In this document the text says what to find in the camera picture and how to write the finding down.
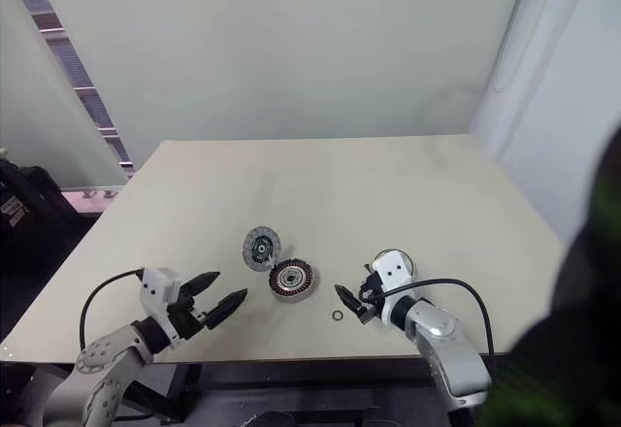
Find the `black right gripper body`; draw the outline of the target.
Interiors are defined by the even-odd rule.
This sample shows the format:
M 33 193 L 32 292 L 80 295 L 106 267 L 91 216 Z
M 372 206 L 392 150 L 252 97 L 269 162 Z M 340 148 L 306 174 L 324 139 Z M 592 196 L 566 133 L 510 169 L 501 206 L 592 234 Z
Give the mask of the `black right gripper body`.
M 358 291 L 358 301 L 361 303 L 360 312 L 384 312 L 387 310 L 385 290 L 379 272 L 366 263 L 364 269 L 368 272 Z

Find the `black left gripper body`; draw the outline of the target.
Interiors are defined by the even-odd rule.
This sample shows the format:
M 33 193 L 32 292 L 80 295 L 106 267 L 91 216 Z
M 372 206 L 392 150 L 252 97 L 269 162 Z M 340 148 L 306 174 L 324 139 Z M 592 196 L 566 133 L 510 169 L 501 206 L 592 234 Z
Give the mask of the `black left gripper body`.
M 194 297 L 179 292 L 177 300 L 167 308 L 169 320 L 183 340 L 190 340 L 205 327 L 207 312 L 195 308 Z

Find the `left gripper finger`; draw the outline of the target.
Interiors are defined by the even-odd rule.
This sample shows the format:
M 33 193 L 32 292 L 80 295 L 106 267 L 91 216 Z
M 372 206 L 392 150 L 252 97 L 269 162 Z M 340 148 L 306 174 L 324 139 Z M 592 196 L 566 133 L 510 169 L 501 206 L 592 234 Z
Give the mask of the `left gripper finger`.
M 208 329 L 214 329 L 229 318 L 244 302 L 247 292 L 246 288 L 236 290 L 219 301 L 211 311 L 206 313 L 205 326 Z
M 197 296 L 209 288 L 219 276 L 220 272 L 206 272 L 199 274 L 193 279 L 185 282 L 180 288 L 180 293 L 190 297 Z

